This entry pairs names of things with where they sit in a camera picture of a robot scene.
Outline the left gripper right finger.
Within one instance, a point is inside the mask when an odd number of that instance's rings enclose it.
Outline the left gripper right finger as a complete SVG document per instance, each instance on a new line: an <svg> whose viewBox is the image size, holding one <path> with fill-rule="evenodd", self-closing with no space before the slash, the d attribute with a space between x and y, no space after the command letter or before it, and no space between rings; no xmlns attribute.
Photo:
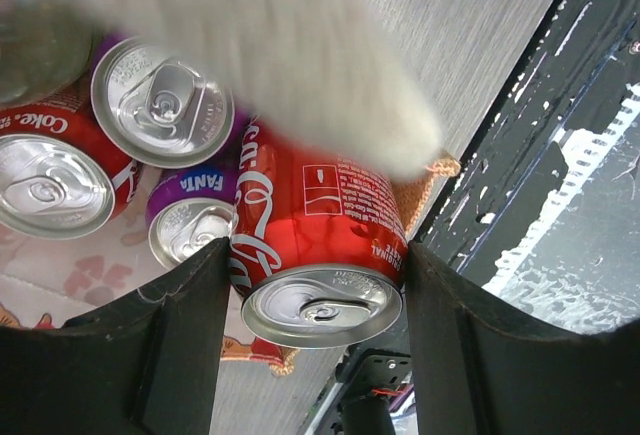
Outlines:
<svg viewBox="0 0 640 435"><path fill-rule="evenodd" d="M420 433L638 433L637 321L595 335L560 329L416 242L407 315Z"/></svg>

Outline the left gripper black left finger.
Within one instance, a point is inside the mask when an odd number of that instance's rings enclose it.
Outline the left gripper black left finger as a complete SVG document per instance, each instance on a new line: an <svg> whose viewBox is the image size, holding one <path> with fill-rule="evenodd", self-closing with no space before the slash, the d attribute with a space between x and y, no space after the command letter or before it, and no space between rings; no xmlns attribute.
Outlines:
<svg viewBox="0 0 640 435"><path fill-rule="evenodd" d="M1 330L4 434L206 434L228 242L60 329Z"/></svg>

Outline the red cola can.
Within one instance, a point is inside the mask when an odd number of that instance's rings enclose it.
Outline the red cola can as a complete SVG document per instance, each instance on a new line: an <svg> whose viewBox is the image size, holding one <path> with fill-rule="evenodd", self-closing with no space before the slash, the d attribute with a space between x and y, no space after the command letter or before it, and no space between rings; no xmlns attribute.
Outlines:
<svg viewBox="0 0 640 435"><path fill-rule="evenodd" d="M371 339L399 318L407 241L389 182L252 122L229 274L257 337L299 349Z"/></svg>
<svg viewBox="0 0 640 435"><path fill-rule="evenodd" d="M99 126L91 78L1 112L1 222L20 233L77 239L132 201L142 165Z"/></svg>

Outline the clear glass green-cap bottle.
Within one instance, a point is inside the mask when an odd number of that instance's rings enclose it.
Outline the clear glass green-cap bottle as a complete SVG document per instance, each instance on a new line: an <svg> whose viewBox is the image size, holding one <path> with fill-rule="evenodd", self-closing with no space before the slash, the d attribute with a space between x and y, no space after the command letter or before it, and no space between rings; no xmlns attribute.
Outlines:
<svg viewBox="0 0 640 435"><path fill-rule="evenodd" d="M100 40L94 27L52 3L1 13L1 107L46 98L77 80Z"/></svg>

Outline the purple soda can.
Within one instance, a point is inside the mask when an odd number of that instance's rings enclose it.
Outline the purple soda can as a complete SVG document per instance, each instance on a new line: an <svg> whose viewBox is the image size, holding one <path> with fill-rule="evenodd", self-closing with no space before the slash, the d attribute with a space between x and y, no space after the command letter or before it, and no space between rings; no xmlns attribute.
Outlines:
<svg viewBox="0 0 640 435"><path fill-rule="evenodd" d="M146 224L149 248L173 269L211 241L235 228L236 168L211 164L164 170L149 194Z"/></svg>
<svg viewBox="0 0 640 435"><path fill-rule="evenodd" d="M132 158L180 169L223 154L248 115L230 90L139 37L107 35L91 72L101 129Z"/></svg>

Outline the jute canvas tote bag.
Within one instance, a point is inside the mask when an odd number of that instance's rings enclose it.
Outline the jute canvas tote bag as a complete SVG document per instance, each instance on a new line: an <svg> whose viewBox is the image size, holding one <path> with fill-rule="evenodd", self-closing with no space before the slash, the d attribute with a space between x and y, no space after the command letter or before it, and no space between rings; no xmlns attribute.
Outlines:
<svg viewBox="0 0 640 435"><path fill-rule="evenodd" d="M421 191L439 160L438 114L360 0L13 1L58 2L161 47L230 90L250 123L392 194L402 181Z"/></svg>

